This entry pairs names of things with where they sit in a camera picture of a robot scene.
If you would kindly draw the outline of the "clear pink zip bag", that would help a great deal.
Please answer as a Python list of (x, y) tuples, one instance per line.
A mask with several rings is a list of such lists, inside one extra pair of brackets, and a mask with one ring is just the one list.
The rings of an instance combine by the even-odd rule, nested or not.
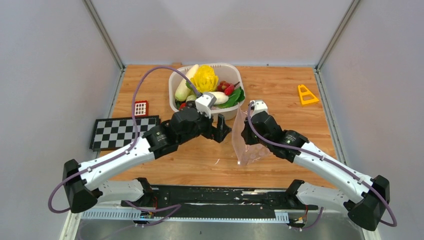
[(237, 113), (232, 126), (231, 143), (234, 149), (237, 165), (246, 166), (264, 159), (271, 155), (271, 152), (261, 144), (247, 145), (242, 137), (242, 131), (245, 128), (245, 119), (247, 112), (241, 109), (241, 105), (237, 106)]

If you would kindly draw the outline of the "yellow toy cabbage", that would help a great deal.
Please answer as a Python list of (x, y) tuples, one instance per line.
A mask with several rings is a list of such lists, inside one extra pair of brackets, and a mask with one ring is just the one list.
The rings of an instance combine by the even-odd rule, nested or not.
[(219, 77), (211, 66), (201, 65), (190, 81), (200, 93), (214, 92), (218, 86)]

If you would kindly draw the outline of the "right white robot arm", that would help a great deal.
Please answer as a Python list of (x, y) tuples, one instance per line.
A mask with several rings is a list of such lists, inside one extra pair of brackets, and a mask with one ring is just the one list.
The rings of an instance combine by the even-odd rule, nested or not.
[(275, 157), (287, 160), (320, 175), (336, 188), (318, 187), (295, 180), (285, 195), (292, 209), (317, 205), (347, 214), (359, 227), (375, 231), (379, 224), (397, 227), (390, 207), (390, 182), (382, 175), (371, 177), (327, 155), (307, 137), (283, 130), (266, 110), (250, 110), (241, 133), (247, 145), (261, 144)]

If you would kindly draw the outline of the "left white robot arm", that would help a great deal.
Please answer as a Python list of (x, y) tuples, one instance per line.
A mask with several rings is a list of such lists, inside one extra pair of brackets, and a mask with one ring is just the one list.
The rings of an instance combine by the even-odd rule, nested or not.
[(110, 194), (110, 191), (101, 189), (101, 186), (108, 185), (107, 180), (127, 169), (173, 153), (194, 138), (203, 136), (221, 143), (232, 129), (222, 114), (218, 115), (216, 125), (213, 122), (213, 117), (185, 107), (174, 113), (170, 120), (103, 157), (82, 163), (75, 159), (67, 161), (63, 166), (62, 180), (69, 210), (72, 213), (89, 210)]

